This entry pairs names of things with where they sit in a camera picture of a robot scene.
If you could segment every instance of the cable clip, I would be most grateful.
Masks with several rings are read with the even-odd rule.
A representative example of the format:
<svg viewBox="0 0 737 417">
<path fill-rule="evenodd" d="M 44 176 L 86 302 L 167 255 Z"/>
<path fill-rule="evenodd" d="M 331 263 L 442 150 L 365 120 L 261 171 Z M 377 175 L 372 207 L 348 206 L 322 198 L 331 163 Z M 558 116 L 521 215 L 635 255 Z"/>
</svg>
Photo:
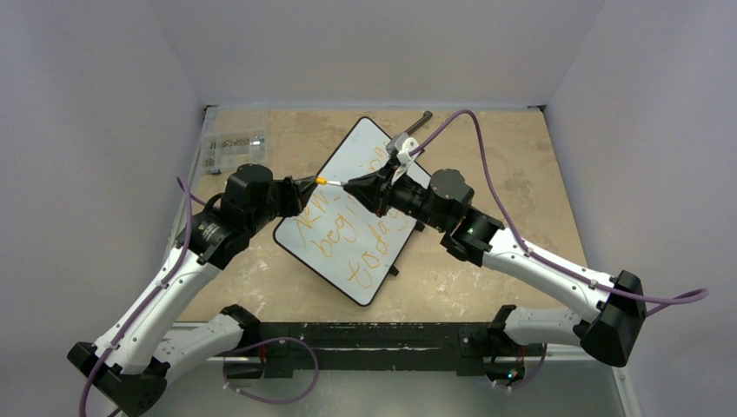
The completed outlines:
<svg viewBox="0 0 737 417">
<path fill-rule="evenodd" d="M 399 135 L 394 136 L 392 140 L 389 141 L 387 144 L 387 151 L 390 154 L 396 151 L 396 159 L 400 163 L 399 167 L 394 172 L 394 176 L 392 176 L 392 185 L 407 172 L 409 166 L 415 161 L 417 155 L 411 156 L 409 153 L 419 147 L 420 144 L 417 143 L 417 140 L 408 135 L 407 132 L 402 132 Z"/>
</svg>

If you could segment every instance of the black base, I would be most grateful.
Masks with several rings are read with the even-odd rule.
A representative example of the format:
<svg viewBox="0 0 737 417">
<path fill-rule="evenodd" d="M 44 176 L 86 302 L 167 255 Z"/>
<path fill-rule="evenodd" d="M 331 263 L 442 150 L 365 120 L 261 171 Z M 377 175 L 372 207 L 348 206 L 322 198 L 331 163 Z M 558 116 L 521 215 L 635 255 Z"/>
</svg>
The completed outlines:
<svg viewBox="0 0 737 417">
<path fill-rule="evenodd" d="M 492 334 L 495 332 L 489 322 L 261 324 L 263 339 L 290 336 L 307 343 L 315 351 L 321 370 L 449 371 L 457 376 L 506 376 L 506 371 L 518 365 L 495 363 L 496 358 L 515 358 L 520 347 L 508 340 L 500 341 L 498 334 Z M 526 346 L 526 352 L 539 356 L 542 345 Z M 257 358 L 258 353 L 254 350 L 245 356 Z M 314 366 L 309 353 L 295 343 L 267 346 L 266 362 L 264 378 L 291 378 L 295 370 Z M 242 364 L 226 363 L 227 373 L 233 378 L 261 377 L 260 372 L 243 372 Z"/>
</svg>

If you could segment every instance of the gray wall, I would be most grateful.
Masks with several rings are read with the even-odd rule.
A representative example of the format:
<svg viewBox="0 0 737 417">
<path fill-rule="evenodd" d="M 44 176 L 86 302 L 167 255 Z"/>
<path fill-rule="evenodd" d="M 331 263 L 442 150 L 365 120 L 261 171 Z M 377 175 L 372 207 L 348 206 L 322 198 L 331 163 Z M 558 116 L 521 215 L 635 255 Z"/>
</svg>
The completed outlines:
<svg viewBox="0 0 737 417">
<path fill-rule="evenodd" d="M 66 353 L 158 267 L 201 117 L 144 1 L 2 2 L 0 414 L 75 414 Z"/>
<path fill-rule="evenodd" d="M 151 0 L 206 103 L 546 103 L 603 0 Z"/>
<path fill-rule="evenodd" d="M 645 415 L 737 407 L 737 3 L 608 1 L 547 110 L 592 266 L 651 295 L 630 362 Z"/>
</svg>

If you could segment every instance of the white whiteboard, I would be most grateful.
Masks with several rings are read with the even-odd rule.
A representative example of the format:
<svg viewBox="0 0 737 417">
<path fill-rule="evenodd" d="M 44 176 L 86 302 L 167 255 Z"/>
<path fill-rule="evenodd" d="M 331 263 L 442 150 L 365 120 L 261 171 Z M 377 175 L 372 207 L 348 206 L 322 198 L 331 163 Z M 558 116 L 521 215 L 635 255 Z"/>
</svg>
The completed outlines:
<svg viewBox="0 0 737 417">
<path fill-rule="evenodd" d="M 366 175 L 388 160 L 390 137 L 361 118 L 320 170 L 338 181 Z M 430 175 L 416 163 L 407 173 L 427 187 Z M 368 212 L 339 187 L 321 186 L 301 215 L 283 219 L 274 240 L 353 301 L 374 300 L 416 220 L 391 209 L 383 218 Z"/>
</svg>

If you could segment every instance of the tabletop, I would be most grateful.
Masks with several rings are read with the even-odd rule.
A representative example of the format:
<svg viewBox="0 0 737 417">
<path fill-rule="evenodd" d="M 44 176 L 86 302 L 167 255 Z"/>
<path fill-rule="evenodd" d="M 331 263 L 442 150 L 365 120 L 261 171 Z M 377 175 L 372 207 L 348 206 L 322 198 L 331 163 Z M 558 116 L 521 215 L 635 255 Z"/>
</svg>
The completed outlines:
<svg viewBox="0 0 737 417">
<path fill-rule="evenodd" d="M 219 109 L 211 132 L 243 129 L 242 109 Z M 420 142 L 452 111 L 434 116 L 413 136 Z M 581 241 L 542 113 L 479 111 L 492 180 L 522 235 L 575 263 L 585 265 Z M 390 136 L 405 130 L 422 110 L 272 110 L 269 168 L 275 178 L 313 175 L 356 121 L 367 116 Z M 430 174 L 461 171 L 475 190 L 474 206 L 503 219 L 484 180 L 474 124 L 460 116 L 418 159 Z M 194 186 L 207 199 L 225 187 L 228 171 L 202 174 Z M 500 272 L 457 261 L 440 245 L 441 234 L 426 228 L 409 238 L 374 301 L 361 307 L 274 242 L 271 222 L 185 309 L 179 321 L 209 321 L 223 307 L 240 304 L 261 321 L 490 321 L 500 306 L 556 308 L 561 304 Z"/>
</svg>

